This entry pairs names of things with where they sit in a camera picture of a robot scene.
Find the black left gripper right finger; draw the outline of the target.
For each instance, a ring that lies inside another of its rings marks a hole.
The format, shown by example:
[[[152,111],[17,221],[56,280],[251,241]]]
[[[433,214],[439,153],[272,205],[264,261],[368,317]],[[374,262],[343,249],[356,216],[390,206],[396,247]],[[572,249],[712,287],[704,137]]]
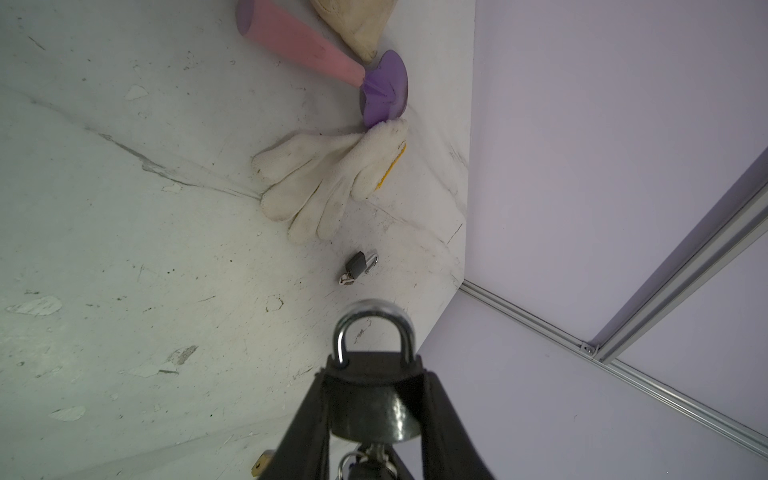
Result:
[[[491,480],[438,376],[423,374],[420,422],[424,479]]]

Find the black padlock silver shackle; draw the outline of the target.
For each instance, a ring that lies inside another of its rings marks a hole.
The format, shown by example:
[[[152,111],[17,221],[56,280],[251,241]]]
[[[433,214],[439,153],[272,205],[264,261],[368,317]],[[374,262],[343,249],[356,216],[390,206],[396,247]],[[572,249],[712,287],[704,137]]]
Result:
[[[378,263],[378,252],[371,250],[369,252],[358,251],[344,265],[344,271],[339,277],[339,284],[348,286],[367,274]]]

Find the brass padlock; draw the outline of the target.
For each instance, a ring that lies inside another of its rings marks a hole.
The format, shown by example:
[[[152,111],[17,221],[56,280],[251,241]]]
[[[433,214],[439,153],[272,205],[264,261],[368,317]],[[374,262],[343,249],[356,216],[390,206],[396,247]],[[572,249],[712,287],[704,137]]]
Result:
[[[272,459],[274,458],[274,455],[274,450],[265,450],[261,453],[261,455],[257,458],[251,467],[251,476],[254,479],[259,478],[265,472]]]

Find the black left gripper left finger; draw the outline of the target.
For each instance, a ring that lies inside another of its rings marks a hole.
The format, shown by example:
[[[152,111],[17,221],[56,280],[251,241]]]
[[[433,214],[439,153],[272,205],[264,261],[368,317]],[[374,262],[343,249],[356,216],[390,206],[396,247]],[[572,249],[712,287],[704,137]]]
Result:
[[[327,480],[329,478],[329,421],[321,369],[259,479]]]

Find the white knit glove yellow cuff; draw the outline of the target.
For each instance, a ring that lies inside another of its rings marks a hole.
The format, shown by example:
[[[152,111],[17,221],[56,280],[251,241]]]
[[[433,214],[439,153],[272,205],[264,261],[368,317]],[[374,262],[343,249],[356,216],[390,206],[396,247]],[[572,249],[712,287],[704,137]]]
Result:
[[[409,125],[403,118],[381,122],[364,133],[297,133],[252,160],[267,189],[263,215],[287,222],[296,245],[331,240],[349,200],[364,201],[379,189],[407,147]]]

